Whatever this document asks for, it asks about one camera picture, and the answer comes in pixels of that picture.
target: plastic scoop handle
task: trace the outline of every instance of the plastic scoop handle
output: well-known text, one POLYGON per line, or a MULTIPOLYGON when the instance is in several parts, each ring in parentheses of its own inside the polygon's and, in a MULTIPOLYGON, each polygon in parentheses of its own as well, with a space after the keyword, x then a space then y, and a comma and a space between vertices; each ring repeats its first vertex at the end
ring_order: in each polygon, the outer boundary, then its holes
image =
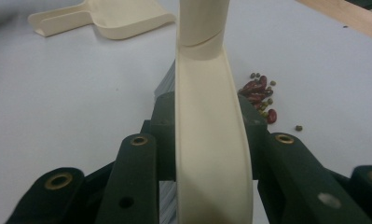
POLYGON ((87 5, 82 3, 30 15, 28 22, 38 34, 50 36, 91 24, 92 18, 87 5))

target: cream plastic scoop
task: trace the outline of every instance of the cream plastic scoop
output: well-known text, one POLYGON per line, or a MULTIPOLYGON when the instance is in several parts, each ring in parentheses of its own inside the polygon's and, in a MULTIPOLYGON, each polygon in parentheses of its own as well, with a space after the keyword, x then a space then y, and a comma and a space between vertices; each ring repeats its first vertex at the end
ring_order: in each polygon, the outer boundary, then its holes
POLYGON ((95 24, 109 39, 124 39, 175 21, 156 0, 85 0, 82 4, 32 14, 28 21, 42 36, 95 24))

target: white curved plastic strip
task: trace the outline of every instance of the white curved plastic strip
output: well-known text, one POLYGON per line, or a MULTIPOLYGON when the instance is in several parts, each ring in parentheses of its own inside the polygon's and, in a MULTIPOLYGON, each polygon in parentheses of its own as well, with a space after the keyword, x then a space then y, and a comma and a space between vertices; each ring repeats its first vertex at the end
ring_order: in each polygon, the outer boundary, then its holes
POLYGON ((201 43, 190 47, 179 42, 182 33, 190 32, 182 22, 190 23, 192 18, 195 24, 187 27, 203 26, 205 17, 225 17, 227 13, 212 15, 212 8, 227 5, 228 0, 181 0, 175 66, 177 218, 181 224, 252 223, 250 153, 222 45, 225 23, 220 29, 215 26, 219 32, 211 32, 213 36, 192 37, 201 43))
POLYGON ((85 0, 82 4, 30 15, 29 23, 42 36, 94 23, 101 35, 124 39, 175 21, 156 0, 85 0))

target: white table surface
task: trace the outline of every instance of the white table surface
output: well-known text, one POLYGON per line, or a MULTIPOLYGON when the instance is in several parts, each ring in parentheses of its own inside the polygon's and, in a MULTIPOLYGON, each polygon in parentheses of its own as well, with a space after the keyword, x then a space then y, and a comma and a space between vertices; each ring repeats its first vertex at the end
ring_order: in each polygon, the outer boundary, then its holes
MULTIPOLYGON (((177 14, 178 1, 158 1, 177 14)), ((27 22, 76 3, 0 0, 0 223, 42 174, 113 161, 174 59, 174 24, 114 41, 92 25, 45 38, 27 22)), ((251 72, 278 83, 271 132, 343 175, 372 164, 372 38, 292 0, 233 0, 225 44, 237 88, 251 72)), ((256 189, 254 221, 268 223, 256 189)))

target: red kidney bean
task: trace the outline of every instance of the red kidney bean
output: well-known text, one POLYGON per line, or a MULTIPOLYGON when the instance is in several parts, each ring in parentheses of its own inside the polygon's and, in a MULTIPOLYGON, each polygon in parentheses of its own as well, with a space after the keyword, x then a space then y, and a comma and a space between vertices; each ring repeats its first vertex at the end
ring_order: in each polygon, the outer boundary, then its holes
POLYGON ((264 99, 265 94, 263 93, 252 92, 247 95, 247 100, 252 104, 261 103, 264 99))
POLYGON ((239 90, 240 95, 247 96, 250 92, 257 92, 264 90, 263 86, 256 81, 250 81, 242 89, 239 90))
POLYGON ((274 123, 277 118, 278 115, 276 114, 276 111, 274 109, 270 109, 268 111, 267 123, 268 124, 274 123))
POLYGON ((264 87, 263 90, 267 87, 268 81, 266 76, 261 76, 258 82, 264 87))
POLYGON ((255 109, 259 109, 259 108, 261 108, 262 103, 261 102, 260 103, 255 103, 255 104, 253 104, 253 106, 255 107, 255 109))

